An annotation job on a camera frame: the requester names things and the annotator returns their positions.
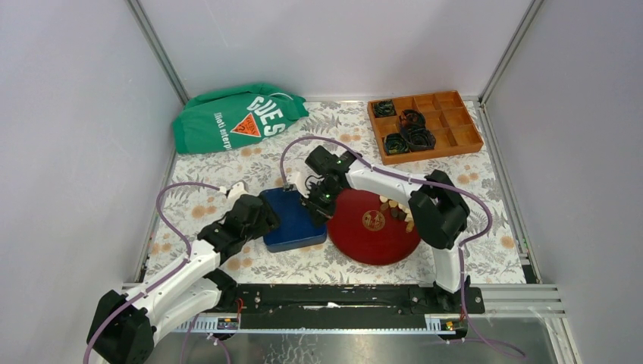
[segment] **red triangle logo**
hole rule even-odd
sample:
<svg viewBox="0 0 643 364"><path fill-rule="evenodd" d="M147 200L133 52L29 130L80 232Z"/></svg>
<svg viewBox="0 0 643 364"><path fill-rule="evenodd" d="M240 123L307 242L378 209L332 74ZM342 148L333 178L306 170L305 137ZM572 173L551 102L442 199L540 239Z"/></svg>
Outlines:
<svg viewBox="0 0 643 364"><path fill-rule="evenodd" d="M236 127L230 130L230 132L248 135L251 137L261 137L261 133L259 132L259 128L257 127L257 123L255 121L255 115L253 115L252 112L246 115L246 117L243 118L243 120L239 124L237 124Z"/></svg>

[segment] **robotic arm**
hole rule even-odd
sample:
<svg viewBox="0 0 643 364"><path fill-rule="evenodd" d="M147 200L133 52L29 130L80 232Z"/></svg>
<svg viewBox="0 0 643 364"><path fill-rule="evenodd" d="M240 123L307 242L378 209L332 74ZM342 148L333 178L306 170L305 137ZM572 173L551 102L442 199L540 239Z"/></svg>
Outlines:
<svg viewBox="0 0 643 364"><path fill-rule="evenodd" d="M297 182L299 191L309 192L302 198L312 220L323 224L335 211L335 200L345 188L365 190L409 206L418 233L433 249L435 260L435 283L449 293L460 289L460 266L456 238L466 229L469 207L461 195L455 192L402 182L397 178L375 172L345 152L337 157L323 146L318 146L306 159L306 164L321 175L321 180L311 186ZM392 168L378 167L395 171ZM410 175L453 186L443 171L433 171L428 176Z"/></svg>
<svg viewBox="0 0 643 364"><path fill-rule="evenodd" d="M302 193L302 204L316 224L332 218L335 201L346 188L366 190L403 202L411 210L420 237L433 248L436 285L456 296L452 293L461 286L455 240L466 229L469 216L469 207L459 194L402 182L374 172L348 152L337 157L322 146L309 155L306 164L321 179L310 186L306 186L302 178L294 182ZM426 177L410 175L409 180L412 177L453 185L442 171ZM226 288L234 281L218 267L241 251L247 241L263 237L280 224L262 196L249 195L243 184L235 187L228 193L228 199L236 200L233 208L221 220L201 230L192 244L190 256L176 258L159 273L123 294L112 290L101 298L88 342L112 312L143 293L143 298L121 312L99 335L93 349L108 362L144 362L166 334L190 317L208 309L234 307L234 295L226 294ZM166 279L173 271L176 273Z"/></svg>

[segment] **white wall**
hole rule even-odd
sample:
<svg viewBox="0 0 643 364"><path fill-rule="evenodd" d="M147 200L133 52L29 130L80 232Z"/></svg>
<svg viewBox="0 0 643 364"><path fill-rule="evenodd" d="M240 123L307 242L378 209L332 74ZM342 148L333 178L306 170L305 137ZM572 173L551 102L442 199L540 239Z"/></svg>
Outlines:
<svg viewBox="0 0 643 364"><path fill-rule="evenodd" d="M488 109L587 364L641 362L643 2L546 2Z"/></svg>
<svg viewBox="0 0 643 364"><path fill-rule="evenodd" d="M76 363L133 276L180 103L124 1L0 2L0 362Z"/></svg>
<svg viewBox="0 0 643 364"><path fill-rule="evenodd" d="M529 0L142 0L187 92L481 93Z"/></svg>

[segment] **black wire bundle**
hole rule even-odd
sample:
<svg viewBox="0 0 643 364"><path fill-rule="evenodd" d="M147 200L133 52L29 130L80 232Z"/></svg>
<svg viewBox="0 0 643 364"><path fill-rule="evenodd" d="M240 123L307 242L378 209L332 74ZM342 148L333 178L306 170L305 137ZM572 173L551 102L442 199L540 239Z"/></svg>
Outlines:
<svg viewBox="0 0 643 364"><path fill-rule="evenodd" d="M411 152L435 148L435 136L426 129L424 115L415 110L404 110L400 115L400 135Z"/></svg>
<svg viewBox="0 0 643 364"><path fill-rule="evenodd" d="M388 134L384 138L384 149L386 149L386 154L395 155L409 152L409 146L406 144L406 141L400 133Z"/></svg>
<svg viewBox="0 0 643 364"><path fill-rule="evenodd" d="M373 112L376 118L395 115L395 106L393 100L384 100L373 104Z"/></svg>

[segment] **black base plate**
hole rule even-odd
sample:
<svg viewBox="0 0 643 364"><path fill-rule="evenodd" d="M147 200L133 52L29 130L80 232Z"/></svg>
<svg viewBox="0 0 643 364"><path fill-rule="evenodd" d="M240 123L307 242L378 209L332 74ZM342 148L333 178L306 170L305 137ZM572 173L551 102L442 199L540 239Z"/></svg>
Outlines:
<svg viewBox="0 0 643 364"><path fill-rule="evenodd" d="M460 292L450 306L438 299L441 294L417 284L238 284L236 297L243 300L245 329L395 329L425 328L424 314L459 316ZM485 312L479 288L467 285L465 294L469 313ZM329 303L339 308L313 308ZM236 313L237 307L213 311Z"/></svg>

